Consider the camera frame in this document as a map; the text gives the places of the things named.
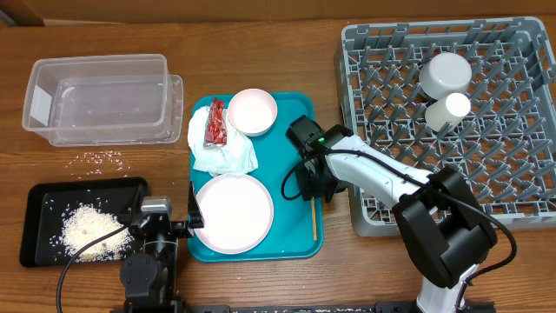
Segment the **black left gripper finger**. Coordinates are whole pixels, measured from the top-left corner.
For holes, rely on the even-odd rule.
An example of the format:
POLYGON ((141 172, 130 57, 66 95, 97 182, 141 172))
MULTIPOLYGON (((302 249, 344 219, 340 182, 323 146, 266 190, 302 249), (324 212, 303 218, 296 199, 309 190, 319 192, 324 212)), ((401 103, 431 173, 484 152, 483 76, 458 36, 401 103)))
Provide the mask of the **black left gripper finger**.
POLYGON ((196 199, 195 186, 192 182, 189 182, 188 214, 189 227, 191 229, 200 229, 204 227, 204 219, 196 199))
POLYGON ((134 197, 128 202, 127 207, 122 209, 117 216, 117 220, 119 222, 131 222, 133 220, 134 215, 137 211, 140 210, 142 199, 145 195, 145 187, 143 184, 140 184, 136 188, 136 192, 134 197))

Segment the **wooden chopstick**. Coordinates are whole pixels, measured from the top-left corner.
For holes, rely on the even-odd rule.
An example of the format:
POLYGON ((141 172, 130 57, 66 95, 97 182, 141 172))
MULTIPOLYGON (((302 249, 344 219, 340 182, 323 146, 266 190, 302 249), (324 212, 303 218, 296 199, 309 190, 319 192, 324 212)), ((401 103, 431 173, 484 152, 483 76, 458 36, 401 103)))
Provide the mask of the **wooden chopstick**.
POLYGON ((314 198, 311 198, 310 204, 311 204, 313 240, 316 242, 318 239, 318 234, 317 234, 317 225, 316 225, 316 205, 315 205, 314 198))

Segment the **white plastic cup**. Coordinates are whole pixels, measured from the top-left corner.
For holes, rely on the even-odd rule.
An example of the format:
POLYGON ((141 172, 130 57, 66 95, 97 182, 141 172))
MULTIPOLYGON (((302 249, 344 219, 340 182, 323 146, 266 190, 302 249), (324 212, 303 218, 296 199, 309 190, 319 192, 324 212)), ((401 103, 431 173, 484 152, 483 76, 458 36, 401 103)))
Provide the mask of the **white plastic cup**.
POLYGON ((470 100, 461 93, 451 93, 432 103, 425 111, 425 122, 433 131, 439 132, 446 124, 457 126, 471 110, 470 100))

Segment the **grey plastic bowl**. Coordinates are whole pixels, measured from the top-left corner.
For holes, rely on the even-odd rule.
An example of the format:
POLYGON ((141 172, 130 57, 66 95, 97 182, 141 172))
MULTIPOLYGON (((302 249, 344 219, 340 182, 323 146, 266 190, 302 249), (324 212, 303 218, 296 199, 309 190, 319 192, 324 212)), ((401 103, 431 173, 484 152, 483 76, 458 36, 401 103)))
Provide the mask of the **grey plastic bowl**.
POLYGON ((466 93, 471 79, 471 64, 464 57, 452 52, 433 57, 419 74, 422 91, 435 100, 455 92, 466 93))

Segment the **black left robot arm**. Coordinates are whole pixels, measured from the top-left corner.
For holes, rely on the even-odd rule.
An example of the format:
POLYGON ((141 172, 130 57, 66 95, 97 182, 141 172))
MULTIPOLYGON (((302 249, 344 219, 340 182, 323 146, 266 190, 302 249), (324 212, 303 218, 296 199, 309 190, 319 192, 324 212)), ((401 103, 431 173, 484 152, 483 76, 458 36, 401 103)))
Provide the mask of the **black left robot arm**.
POLYGON ((145 196, 129 210, 129 233, 142 247, 127 256, 120 269, 124 312, 191 311, 175 291, 175 280, 179 241, 204 227, 192 183, 188 214, 187 220, 174 221, 167 196, 145 196))

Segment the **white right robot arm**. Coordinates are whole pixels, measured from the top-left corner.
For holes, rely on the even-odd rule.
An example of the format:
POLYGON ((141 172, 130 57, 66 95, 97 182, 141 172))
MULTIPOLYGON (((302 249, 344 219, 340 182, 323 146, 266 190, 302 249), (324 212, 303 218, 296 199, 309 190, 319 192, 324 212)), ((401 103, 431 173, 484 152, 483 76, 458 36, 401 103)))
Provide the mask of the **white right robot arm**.
POLYGON ((349 184, 371 193, 394 213, 414 266, 422 274, 411 303, 377 303, 375 312, 493 312, 493 303, 464 299, 474 278, 508 265, 517 255, 510 230, 485 213, 459 171, 420 170, 372 149, 353 131, 324 130, 302 115, 286 131, 301 157, 289 174, 308 201, 349 184))

